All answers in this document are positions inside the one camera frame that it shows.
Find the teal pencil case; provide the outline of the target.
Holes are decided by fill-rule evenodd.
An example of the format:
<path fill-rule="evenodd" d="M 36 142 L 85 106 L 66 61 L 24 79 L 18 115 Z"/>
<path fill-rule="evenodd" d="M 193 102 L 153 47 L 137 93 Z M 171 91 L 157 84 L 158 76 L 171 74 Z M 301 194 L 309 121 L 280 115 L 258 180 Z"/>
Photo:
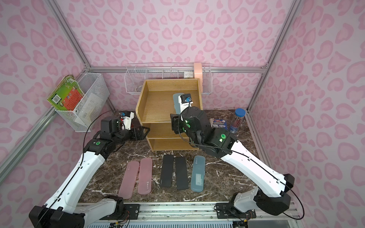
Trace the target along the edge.
<path fill-rule="evenodd" d="M 195 156 L 191 175 L 191 190 L 202 192 L 205 177 L 205 157 Z"/>
<path fill-rule="evenodd" d="M 181 99 L 182 95 L 183 95 L 183 93 L 173 94 L 174 108 L 175 108 L 176 114 L 178 114 L 178 115 L 182 111 L 182 99 Z"/>

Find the pink pencil case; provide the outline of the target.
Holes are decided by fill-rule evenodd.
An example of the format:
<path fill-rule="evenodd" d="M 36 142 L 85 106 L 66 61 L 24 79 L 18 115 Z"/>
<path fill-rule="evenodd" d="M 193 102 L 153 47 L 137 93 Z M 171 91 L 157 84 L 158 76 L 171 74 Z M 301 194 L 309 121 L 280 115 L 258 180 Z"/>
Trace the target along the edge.
<path fill-rule="evenodd" d="M 137 191 L 141 195 L 147 195 L 152 190 L 152 168 L 153 160 L 151 158 L 143 158 L 140 161 Z"/>
<path fill-rule="evenodd" d="M 123 199 L 132 198 L 136 179 L 139 172 L 140 163 L 138 161 L 130 161 L 127 164 L 122 183 L 118 192 L 118 196 Z"/>

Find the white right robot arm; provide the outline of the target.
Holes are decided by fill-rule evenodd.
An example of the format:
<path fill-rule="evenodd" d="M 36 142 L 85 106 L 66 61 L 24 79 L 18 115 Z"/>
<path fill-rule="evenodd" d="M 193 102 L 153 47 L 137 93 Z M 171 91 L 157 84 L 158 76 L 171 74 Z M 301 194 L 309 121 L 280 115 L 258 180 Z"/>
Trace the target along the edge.
<path fill-rule="evenodd" d="M 186 134 L 191 146 L 232 165 L 257 185 L 233 197 L 231 205 L 235 210 L 245 213 L 260 209 L 278 216 L 290 208 L 288 192 L 295 181 L 291 174 L 278 173 L 264 164 L 234 134 L 212 127 L 206 113 L 195 106 L 185 108 L 180 114 L 171 114 L 170 118 L 175 134 Z"/>

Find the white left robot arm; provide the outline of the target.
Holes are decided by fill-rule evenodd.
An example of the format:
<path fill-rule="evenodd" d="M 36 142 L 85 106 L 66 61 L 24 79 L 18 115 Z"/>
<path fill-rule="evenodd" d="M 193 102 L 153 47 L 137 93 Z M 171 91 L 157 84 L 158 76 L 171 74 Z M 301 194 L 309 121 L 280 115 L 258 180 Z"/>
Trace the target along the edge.
<path fill-rule="evenodd" d="M 86 144 L 80 160 L 59 189 L 43 206 L 35 206 L 29 219 L 35 228 L 86 228 L 100 219 L 130 219 L 122 197 L 108 195 L 84 209 L 77 209 L 79 199 L 91 178 L 116 146 L 146 138 L 150 128 L 98 131 Z"/>

